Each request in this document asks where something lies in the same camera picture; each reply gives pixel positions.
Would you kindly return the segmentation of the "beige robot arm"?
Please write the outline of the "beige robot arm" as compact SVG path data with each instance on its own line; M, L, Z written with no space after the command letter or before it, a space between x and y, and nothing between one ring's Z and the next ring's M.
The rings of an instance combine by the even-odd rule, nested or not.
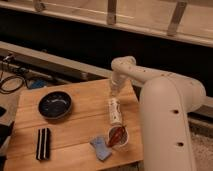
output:
M197 171L187 114L203 105L203 84L174 72L138 66L132 56L113 59L111 68L113 95L120 93L128 78L142 84L144 171Z

